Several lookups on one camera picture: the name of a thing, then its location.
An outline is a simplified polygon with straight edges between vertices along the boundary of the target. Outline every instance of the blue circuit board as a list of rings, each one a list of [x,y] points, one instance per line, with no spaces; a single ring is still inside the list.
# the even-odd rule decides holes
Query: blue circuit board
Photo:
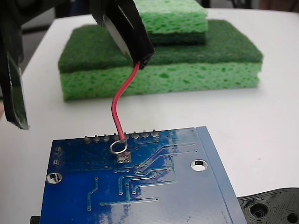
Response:
[[[197,155],[203,146],[196,128],[159,131],[155,137],[151,133],[146,138],[141,133],[138,135],[138,139],[128,135],[127,152],[131,153],[132,160],[129,163],[117,163],[116,156],[109,152],[113,136],[93,137],[88,141],[86,138],[54,140],[47,175],[59,174],[60,180],[45,184],[41,224],[154,223],[153,217],[145,218],[148,222],[136,221],[134,217],[140,218],[135,215],[137,210],[142,207],[143,211],[152,210],[158,202],[159,206],[166,205],[166,200],[162,204],[160,201],[167,195],[166,186],[187,190],[188,187],[184,189],[180,184],[188,186],[182,180],[188,176],[184,172],[193,171],[191,159],[201,157],[207,161],[208,158],[202,153]],[[184,161],[188,162],[187,166],[176,165]],[[213,175],[211,181],[219,189]],[[152,192],[157,187],[162,190]],[[169,191],[179,193],[171,188]],[[221,193],[219,202],[223,203]],[[130,213],[135,221],[128,219]],[[161,216],[157,217],[161,222],[156,223],[169,220]]]

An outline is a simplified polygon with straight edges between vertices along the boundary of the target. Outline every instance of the white surface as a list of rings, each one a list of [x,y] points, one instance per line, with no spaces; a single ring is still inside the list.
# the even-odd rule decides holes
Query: white surface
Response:
[[[48,26],[55,20],[55,9],[51,8],[48,11],[38,15],[32,20],[22,25],[22,29],[35,28],[40,26]]]
[[[207,126],[237,196],[299,187],[299,15],[209,10],[264,53],[257,89],[123,97],[126,132]],[[51,143],[116,132],[112,99],[65,103],[57,62],[71,31],[91,16],[54,21],[23,76],[30,131],[0,122],[0,223],[39,215]]]

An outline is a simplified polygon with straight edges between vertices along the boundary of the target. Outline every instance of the wire insulation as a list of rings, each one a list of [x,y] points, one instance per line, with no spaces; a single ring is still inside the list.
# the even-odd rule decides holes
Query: wire insulation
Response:
[[[121,88],[117,91],[116,95],[113,98],[112,105],[111,105],[112,117],[113,117],[117,132],[118,132],[121,140],[126,140],[126,137],[122,130],[121,122],[117,115],[117,102],[118,102],[119,98],[121,97],[121,95],[123,94],[123,92],[127,89],[127,87],[131,84],[131,82],[136,77],[138,70],[139,70],[139,62],[136,63],[136,65],[132,71],[132,74],[125,81],[125,83],[121,86]]]

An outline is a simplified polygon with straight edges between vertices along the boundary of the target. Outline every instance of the stacked sponges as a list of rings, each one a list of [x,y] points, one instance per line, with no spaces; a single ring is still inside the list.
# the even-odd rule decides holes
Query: stacked sponges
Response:
[[[230,23],[207,21],[194,0],[135,2],[156,54],[124,95],[257,86],[263,55]],[[132,71],[97,25],[73,31],[58,67],[65,100],[111,97]]]

